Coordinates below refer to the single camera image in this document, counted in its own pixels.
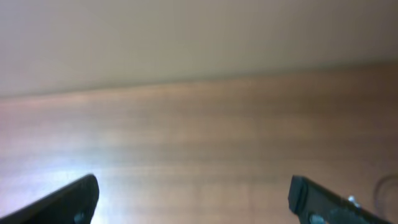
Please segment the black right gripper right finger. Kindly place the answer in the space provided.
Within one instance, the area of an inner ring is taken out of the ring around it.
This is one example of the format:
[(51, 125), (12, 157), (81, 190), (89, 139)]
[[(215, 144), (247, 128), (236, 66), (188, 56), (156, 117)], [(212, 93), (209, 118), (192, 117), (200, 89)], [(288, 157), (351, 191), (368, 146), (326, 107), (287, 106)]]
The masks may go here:
[(390, 224), (304, 176), (292, 177), (288, 203), (300, 224)]

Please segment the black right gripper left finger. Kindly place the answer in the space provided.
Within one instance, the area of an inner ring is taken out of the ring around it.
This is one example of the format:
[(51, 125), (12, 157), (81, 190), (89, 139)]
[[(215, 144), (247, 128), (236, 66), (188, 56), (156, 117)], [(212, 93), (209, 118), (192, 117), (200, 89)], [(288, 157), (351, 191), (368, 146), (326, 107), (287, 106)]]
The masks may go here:
[(90, 224), (99, 199), (93, 174), (1, 218), (1, 224)]

